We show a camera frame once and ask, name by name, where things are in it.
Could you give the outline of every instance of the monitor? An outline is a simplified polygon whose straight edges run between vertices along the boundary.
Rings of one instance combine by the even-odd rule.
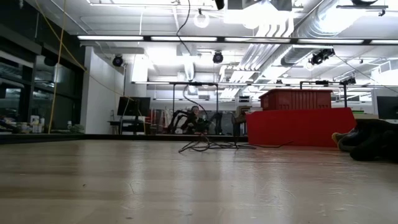
[[[398,97],[378,96],[377,108],[380,119],[398,119]]]
[[[126,97],[119,100],[118,116],[148,116],[150,97]]]

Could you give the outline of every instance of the bottle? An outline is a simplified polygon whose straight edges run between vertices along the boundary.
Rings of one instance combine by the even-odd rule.
[[[72,127],[72,121],[68,121],[68,130]]]

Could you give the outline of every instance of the wooden floor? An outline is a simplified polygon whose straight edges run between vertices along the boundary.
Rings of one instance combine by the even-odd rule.
[[[182,142],[0,146],[0,223],[397,223],[398,166],[286,146]]]

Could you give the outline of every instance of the person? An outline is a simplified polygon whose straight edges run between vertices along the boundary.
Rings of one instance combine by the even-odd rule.
[[[203,122],[203,119],[199,118],[199,107],[192,106],[190,111],[192,115],[187,118],[187,120],[181,126],[181,129],[185,132],[185,134],[198,134],[195,131],[196,126],[198,125],[198,123]]]

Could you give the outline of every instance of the red crate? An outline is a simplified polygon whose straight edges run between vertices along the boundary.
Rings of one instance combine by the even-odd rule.
[[[273,89],[259,97],[263,110],[331,108],[331,90]]]

